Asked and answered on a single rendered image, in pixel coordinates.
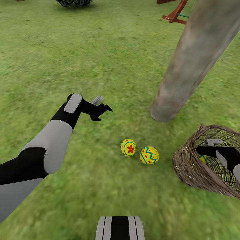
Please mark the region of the easter egg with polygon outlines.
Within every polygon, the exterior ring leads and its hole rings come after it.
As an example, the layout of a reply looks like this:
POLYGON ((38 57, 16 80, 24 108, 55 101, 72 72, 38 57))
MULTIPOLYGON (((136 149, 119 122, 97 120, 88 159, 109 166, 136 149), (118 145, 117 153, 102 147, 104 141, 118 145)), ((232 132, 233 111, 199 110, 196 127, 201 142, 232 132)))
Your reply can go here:
MULTIPOLYGON (((198 154, 198 153, 197 153, 198 154)), ((198 158, 200 158, 200 160, 202 160, 202 162, 204 164, 206 164, 206 162, 208 161, 208 157, 206 155, 199 155, 198 154, 198 158)))
POLYGON ((159 153, 154 147, 145 147, 140 153, 140 160, 145 164, 154 164, 159 160, 159 153))
POLYGON ((136 152, 135 142, 131 139, 123 140, 121 143, 121 151, 127 157, 133 156, 136 152))

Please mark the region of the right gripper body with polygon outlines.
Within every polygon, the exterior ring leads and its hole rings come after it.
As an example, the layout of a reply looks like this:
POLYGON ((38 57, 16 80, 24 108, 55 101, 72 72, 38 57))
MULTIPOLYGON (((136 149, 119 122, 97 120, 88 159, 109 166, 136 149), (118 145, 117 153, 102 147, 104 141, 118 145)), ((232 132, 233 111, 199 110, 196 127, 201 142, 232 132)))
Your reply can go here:
POLYGON ((212 157, 210 150, 216 146, 197 146, 199 155, 206 155, 207 157, 212 157))

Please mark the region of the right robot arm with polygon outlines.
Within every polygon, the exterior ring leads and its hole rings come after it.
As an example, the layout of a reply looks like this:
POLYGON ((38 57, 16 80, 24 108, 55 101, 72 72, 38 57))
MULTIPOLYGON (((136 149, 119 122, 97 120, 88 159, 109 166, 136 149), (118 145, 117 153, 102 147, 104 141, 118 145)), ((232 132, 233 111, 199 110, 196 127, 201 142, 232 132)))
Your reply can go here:
POLYGON ((223 143, 221 138, 206 138, 205 146, 197 146, 195 149, 199 155, 218 159, 240 183, 240 152, 235 146, 215 146, 223 143))

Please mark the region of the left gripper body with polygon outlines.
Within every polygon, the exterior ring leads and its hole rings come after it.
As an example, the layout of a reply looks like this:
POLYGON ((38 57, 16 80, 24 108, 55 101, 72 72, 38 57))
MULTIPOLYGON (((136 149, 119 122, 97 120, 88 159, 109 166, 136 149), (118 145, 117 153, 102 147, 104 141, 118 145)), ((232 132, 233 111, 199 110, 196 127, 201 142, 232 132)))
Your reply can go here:
POLYGON ((107 109, 105 108, 105 105, 101 103, 99 106, 93 105, 93 111, 89 114, 90 118, 94 121, 99 116, 101 116, 107 109))

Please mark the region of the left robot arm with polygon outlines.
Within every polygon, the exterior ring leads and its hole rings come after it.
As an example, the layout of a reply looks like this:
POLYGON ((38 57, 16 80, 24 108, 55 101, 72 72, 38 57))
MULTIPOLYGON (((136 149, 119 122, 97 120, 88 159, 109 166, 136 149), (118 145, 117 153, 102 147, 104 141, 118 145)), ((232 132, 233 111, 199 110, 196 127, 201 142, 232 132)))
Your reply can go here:
POLYGON ((73 93, 42 131, 23 147, 18 156, 0 164, 0 224, 24 201, 49 174, 63 164, 73 129, 81 112, 93 121, 112 109, 97 96, 91 103, 73 93))

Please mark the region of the wicker basket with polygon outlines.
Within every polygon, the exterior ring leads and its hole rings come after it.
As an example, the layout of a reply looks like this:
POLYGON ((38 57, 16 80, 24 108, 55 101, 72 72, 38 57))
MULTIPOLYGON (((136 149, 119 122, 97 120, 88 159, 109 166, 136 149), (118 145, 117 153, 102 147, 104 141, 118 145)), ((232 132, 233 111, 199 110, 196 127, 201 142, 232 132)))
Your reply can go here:
POLYGON ((200 140, 200 137, 207 137, 207 139, 215 138, 221 131, 231 135, 222 140, 227 146, 231 147, 231 144, 227 142, 227 140, 234 137, 240 140, 240 132, 236 132, 229 127, 216 124, 204 126, 202 123, 197 128, 197 131, 189 137, 187 142, 185 142, 179 150, 175 151, 172 158, 173 170, 178 175, 179 179, 190 187, 234 197, 240 200, 240 183, 236 178, 233 179, 233 173, 229 170, 227 171, 226 167, 218 161, 210 164, 207 161, 206 164, 204 164, 202 160, 198 158, 195 149, 195 142, 200 140), (211 132, 211 129, 216 132, 208 134, 207 132, 211 132), (221 174, 219 171, 216 172, 218 166, 221 166, 224 170, 221 174), (224 180, 222 174, 224 174, 224 180))

